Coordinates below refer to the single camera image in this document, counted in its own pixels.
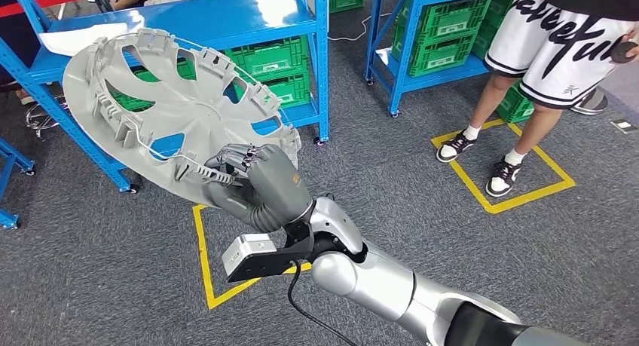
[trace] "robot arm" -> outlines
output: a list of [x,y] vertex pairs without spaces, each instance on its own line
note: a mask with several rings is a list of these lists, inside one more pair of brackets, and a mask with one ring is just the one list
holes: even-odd
[[[267,234],[239,236],[222,256],[230,281],[282,274],[291,261],[306,259],[313,264],[318,286],[398,323],[424,344],[584,345],[550,330],[522,326],[516,315],[489,299],[416,274],[363,239],[334,201],[313,200],[298,171],[276,146],[235,149],[233,166],[248,176],[246,188],[215,188],[212,199],[261,232],[283,228],[287,241],[277,249]],[[231,195],[230,201],[225,198]],[[269,216],[246,215],[256,212]]]

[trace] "blue metal shelf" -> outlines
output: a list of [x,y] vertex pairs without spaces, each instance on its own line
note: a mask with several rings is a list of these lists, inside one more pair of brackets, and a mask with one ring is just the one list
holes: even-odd
[[[377,54],[377,58],[380,62],[390,71],[391,74],[393,74],[393,77],[396,78],[399,63],[397,63],[395,58],[390,56],[390,48],[377,50],[375,53]],[[382,74],[377,68],[373,67],[372,71],[376,78],[381,78]],[[432,72],[419,77],[406,77],[401,86],[401,90],[402,92],[420,90],[422,88],[435,86],[436,84],[444,84],[446,82],[456,81],[462,78],[481,75],[486,72],[488,72],[488,70],[484,66],[484,61],[477,58],[474,54],[470,54],[468,56],[468,60],[466,60],[466,62],[461,66]],[[386,88],[388,93],[392,92],[392,87],[384,86],[384,88]]]
[[[131,32],[141,27],[164,29],[178,38],[219,50],[305,35],[316,28],[315,19],[302,0],[185,0],[58,20],[47,32],[104,23],[126,23]],[[70,57],[52,54],[42,47],[29,75],[41,84],[59,81],[69,60]]]
[[[282,115],[283,123],[293,125],[293,127],[315,124],[320,120],[320,111],[317,108],[315,99],[311,99],[309,103],[303,105],[280,110],[280,114]],[[253,130],[261,135],[272,133],[277,129],[276,124],[271,121],[258,122],[253,124],[252,127]]]
[[[390,95],[388,112],[391,115],[395,115],[399,112],[399,101],[402,98],[402,94],[405,92],[420,90],[425,87],[431,87],[437,84],[444,84],[449,81],[480,75],[487,71],[482,60],[471,54],[462,66],[445,69],[415,78],[406,73],[408,70],[408,62],[410,60],[415,32],[417,30],[418,18],[421,14],[421,8],[424,5],[432,5],[435,3],[453,0],[413,0],[409,5],[410,11],[408,13],[406,30],[404,31],[404,39],[402,41],[404,48],[402,49],[401,59],[398,61],[392,58],[388,48],[378,50],[381,39],[390,29],[397,17],[397,14],[406,1],[407,0],[399,0],[397,2],[392,14],[386,19],[386,22],[380,29],[382,0],[373,0],[371,22],[369,24],[370,30],[368,31],[364,79],[366,81],[372,81],[373,78],[375,78],[375,80],[379,81],[386,89]],[[392,75],[392,84],[388,84],[384,80],[383,73],[381,72],[382,69],[386,69]]]
[[[27,159],[3,139],[0,139],[0,158],[6,159],[5,165],[2,170],[0,170],[0,199],[2,199],[2,195],[5,193],[13,168],[17,167],[23,173],[33,171],[33,165],[35,162]],[[17,226],[17,222],[17,214],[7,213],[0,209],[0,225],[2,225],[3,228],[13,228]]]
[[[34,0],[18,0],[36,32],[61,32],[103,23],[126,23],[131,32],[142,27],[164,29],[204,47],[226,49],[309,35],[315,74],[315,96],[310,103],[280,110],[283,121],[295,127],[317,124],[318,137],[329,139],[328,110],[328,0],[315,0],[313,15],[307,0],[185,0],[149,7],[95,14],[50,22]],[[34,100],[96,162],[120,191],[130,189],[121,171],[124,166],[92,142],[48,93],[42,84],[61,81],[70,57],[53,54],[42,47],[31,68],[15,56],[0,39],[0,64],[25,88]],[[271,130],[260,124],[261,131]]]

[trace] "black object in hand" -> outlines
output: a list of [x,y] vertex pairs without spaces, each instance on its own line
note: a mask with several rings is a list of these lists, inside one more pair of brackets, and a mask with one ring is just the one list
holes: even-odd
[[637,46],[639,46],[639,44],[636,44],[634,42],[621,42],[617,46],[615,46],[615,48],[613,48],[613,51],[610,54],[610,58],[612,58],[613,61],[616,63],[628,63],[634,60],[636,56],[626,57],[625,54],[628,53],[629,50]]

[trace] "white shorts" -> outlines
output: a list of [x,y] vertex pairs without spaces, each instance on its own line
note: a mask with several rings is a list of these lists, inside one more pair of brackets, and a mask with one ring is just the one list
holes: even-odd
[[535,103],[569,109],[616,68],[611,49],[636,25],[563,11],[544,0],[515,0],[485,64],[498,75],[523,78],[521,93]]

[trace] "yellow taped square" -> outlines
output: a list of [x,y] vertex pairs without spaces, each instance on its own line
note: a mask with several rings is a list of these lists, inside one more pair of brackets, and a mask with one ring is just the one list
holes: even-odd
[[[261,278],[253,278],[246,280],[221,295],[216,295],[213,292],[213,281],[211,271],[209,269],[209,256],[206,251],[206,237],[204,235],[204,224],[202,223],[202,210],[206,208],[206,205],[198,204],[193,207],[193,220],[195,223],[195,234],[197,235],[197,248],[200,251],[200,267],[202,269],[202,281],[204,283],[204,295],[206,297],[206,306],[212,310],[218,307],[222,303],[232,299],[240,292],[251,287],[254,283]],[[311,269],[310,263],[302,263],[300,265],[301,271],[308,271]],[[294,274],[295,266],[284,271],[284,274]]]
[[[503,120],[497,119],[493,121],[489,121],[482,126],[482,129],[488,129],[489,127],[498,126],[504,124]],[[519,127],[514,124],[508,124],[508,127],[517,134],[517,136],[521,136],[521,130]],[[439,148],[444,141],[453,139],[455,135],[457,135],[459,131],[454,131],[452,133],[447,133],[445,135],[434,137],[430,140],[436,148]],[[539,155],[539,157],[546,163],[548,166],[559,175],[561,181],[552,185],[545,186],[543,188],[531,191],[527,194],[522,194],[517,197],[508,199],[507,201],[502,201],[501,203],[491,204],[488,199],[484,196],[484,193],[477,188],[474,182],[468,177],[468,174],[461,168],[461,166],[456,161],[451,161],[449,164],[453,168],[454,172],[461,178],[462,182],[466,184],[466,187],[470,190],[472,195],[477,199],[477,201],[484,207],[484,209],[490,214],[501,213],[504,210],[512,209],[514,207],[518,207],[522,204],[526,204],[531,201],[535,201],[542,197],[554,194],[558,191],[562,191],[568,188],[572,188],[575,186],[575,181],[572,180],[563,171],[557,163],[555,163],[539,146],[535,146],[533,151]]]

